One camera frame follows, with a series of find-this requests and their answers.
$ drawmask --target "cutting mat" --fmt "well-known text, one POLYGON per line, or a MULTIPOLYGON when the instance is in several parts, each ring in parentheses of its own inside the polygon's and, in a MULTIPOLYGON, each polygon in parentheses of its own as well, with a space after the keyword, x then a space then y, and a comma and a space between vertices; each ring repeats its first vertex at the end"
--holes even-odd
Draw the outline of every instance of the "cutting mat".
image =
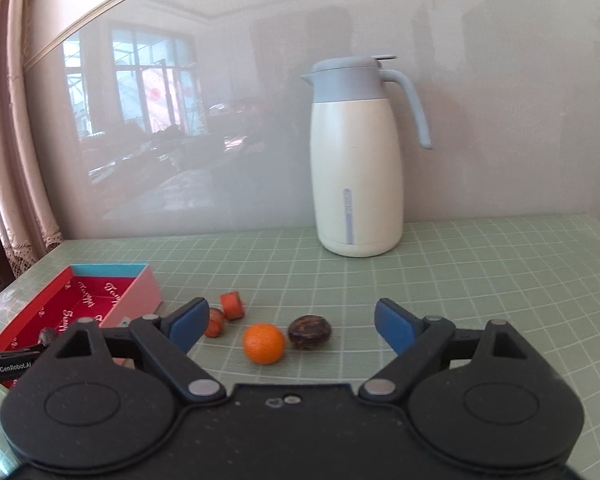
MULTIPOLYGON (((247 316, 189 353, 228 387, 347 381, 357 388, 394 357, 373 327, 381 297, 462 328, 508 319, 583 400, 586 426, 571 463, 600 480, 600 223, 589 216, 407 224, 394 250, 365 259, 330 253, 313 228, 67 241, 0 296, 0 330, 58 270, 77 262, 148 262, 165 298, 162 314, 195 296, 216 306, 219 294, 239 290, 247 316), (304 314, 333 325, 321 350, 290 350, 270 366, 245 359, 246 326, 264 321, 285 330, 304 314)), ((1 432, 0 462, 13 468, 1 432)))

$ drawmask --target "beige curtain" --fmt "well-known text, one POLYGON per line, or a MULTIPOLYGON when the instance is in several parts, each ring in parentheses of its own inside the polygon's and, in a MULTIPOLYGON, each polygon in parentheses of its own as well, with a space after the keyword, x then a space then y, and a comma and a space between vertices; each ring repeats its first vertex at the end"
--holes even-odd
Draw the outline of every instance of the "beige curtain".
POLYGON ((22 58, 26 0, 0 0, 0 238, 19 276, 62 241, 31 137, 22 58))

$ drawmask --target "glass panel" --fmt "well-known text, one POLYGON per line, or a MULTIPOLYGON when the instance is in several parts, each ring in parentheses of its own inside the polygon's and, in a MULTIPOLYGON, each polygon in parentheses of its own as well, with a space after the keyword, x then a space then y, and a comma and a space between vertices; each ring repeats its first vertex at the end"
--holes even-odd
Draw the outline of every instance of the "glass panel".
POLYGON ((157 34, 146 34, 139 32, 136 35, 138 41, 138 57, 141 65, 153 65, 163 63, 173 66, 173 41, 157 34))
POLYGON ((116 65, 135 65, 134 40, 130 30, 112 30, 113 61, 116 65))
POLYGON ((131 70, 118 70, 118 93, 120 95, 120 107, 122 118, 126 123, 135 122, 144 130, 144 113, 138 91, 138 80, 136 72, 131 70))
POLYGON ((180 124, 180 105, 178 104, 178 97, 176 93, 176 85, 173 79, 173 68, 167 69, 167 80, 169 83, 169 94, 171 97, 171 105, 173 106, 173 118, 174 124, 180 124))
POLYGON ((163 70, 161 68, 142 70, 142 82, 144 83, 146 106, 149 110, 151 131, 159 132, 171 126, 163 70))
POLYGON ((62 42, 64 66, 80 66, 80 37, 78 32, 62 42))
POLYGON ((176 40, 176 56, 178 57, 179 66, 189 66, 193 64, 191 48, 189 47, 189 43, 184 40, 176 40))
POLYGON ((93 131, 91 129, 89 104, 87 102, 87 94, 84 91, 82 74, 68 74, 66 82, 69 88, 69 97, 71 98, 71 107, 74 112, 74 121, 75 127, 78 130, 78 136, 85 137, 91 135, 93 131))
POLYGON ((184 102, 185 115, 189 135, 195 136, 205 132, 204 116, 198 107, 198 96, 193 84, 191 72, 180 72, 180 87, 182 88, 182 101, 184 102))

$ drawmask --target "brown nut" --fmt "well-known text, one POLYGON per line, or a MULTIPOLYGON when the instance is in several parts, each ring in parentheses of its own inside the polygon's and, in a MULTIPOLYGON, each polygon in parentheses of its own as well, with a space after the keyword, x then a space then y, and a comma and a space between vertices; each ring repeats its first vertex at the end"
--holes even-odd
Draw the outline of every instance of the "brown nut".
POLYGON ((301 316, 286 331, 298 350, 314 350, 331 337, 331 325, 322 316, 301 316))

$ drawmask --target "red gift box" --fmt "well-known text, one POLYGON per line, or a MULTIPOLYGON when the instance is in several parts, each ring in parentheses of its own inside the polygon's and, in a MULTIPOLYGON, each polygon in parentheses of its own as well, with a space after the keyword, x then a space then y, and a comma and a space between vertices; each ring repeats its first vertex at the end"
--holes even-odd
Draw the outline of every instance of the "red gift box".
MULTIPOLYGON (((162 302, 147 264, 80 264, 60 272, 0 333, 0 352, 35 345, 43 328, 64 332, 80 317, 125 326, 162 302)), ((15 381, 6 381, 10 388, 15 381)))

